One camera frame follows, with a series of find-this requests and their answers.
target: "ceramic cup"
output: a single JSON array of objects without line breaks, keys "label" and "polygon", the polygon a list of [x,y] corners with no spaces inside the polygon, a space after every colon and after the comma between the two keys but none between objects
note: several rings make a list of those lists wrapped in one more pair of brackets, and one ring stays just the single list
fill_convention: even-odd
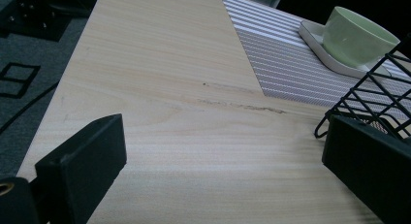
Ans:
[{"label": "ceramic cup", "polygon": [[399,39],[375,22],[342,7],[335,7],[323,34],[324,49],[352,68],[377,62]]}]

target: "wooden table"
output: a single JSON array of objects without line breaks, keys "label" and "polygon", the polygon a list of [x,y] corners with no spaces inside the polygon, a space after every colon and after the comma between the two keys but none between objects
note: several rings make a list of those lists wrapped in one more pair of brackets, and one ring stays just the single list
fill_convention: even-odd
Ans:
[{"label": "wooden table", "polygon": [[221,0],[99,0],[18,175],[120,112],[89,223],[379,222],[321,162],[325,111],[263,95]]}]

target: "wood grain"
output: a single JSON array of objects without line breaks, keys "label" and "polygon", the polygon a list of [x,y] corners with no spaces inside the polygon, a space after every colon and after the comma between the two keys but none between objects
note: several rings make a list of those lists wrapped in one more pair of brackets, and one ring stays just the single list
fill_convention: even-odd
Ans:
[{"label": "wood grain", "polygon": [[99,0],[18,175],[121,112],[89,223],[378,222],[321,162],[325,111],[263,95],[221,0]]}]

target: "gray carpet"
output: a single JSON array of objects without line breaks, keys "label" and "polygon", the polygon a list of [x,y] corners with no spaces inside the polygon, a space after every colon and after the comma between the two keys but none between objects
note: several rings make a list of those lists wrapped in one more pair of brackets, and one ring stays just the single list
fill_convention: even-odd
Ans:
[{"label": "gray carpet", "polygon": [[[12,0],[0,0],[0,10],[10,1]],[[0,126],[60,80],[86,22],[86,18],[72,19],[59,42],[16,34],[0,38],[0,71],[10,62],[41,66],[27,92],[20,99],[0,97]],[[25,77],[27,72],[14,68],[7,75],[18,79]],[[13,84],[0,81],[0,93],[13,92],[13,89]],[[35,103],[0,135],[0,178],[16,175],[46,112],[52,93],[53,91]]]}]

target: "black plastic block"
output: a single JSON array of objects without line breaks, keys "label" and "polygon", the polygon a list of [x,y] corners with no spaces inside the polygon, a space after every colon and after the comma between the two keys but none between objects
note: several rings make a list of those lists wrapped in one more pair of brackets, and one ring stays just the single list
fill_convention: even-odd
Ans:
[{"label": "black plastic block", "polygon": [[323,163],[382,221],[411,223],[411,146],[335,115]]},{"label": "black plastic block", "polygon": [[95,120],[36,164],[51,223],[86,223],[126,164],[121,114]]}]

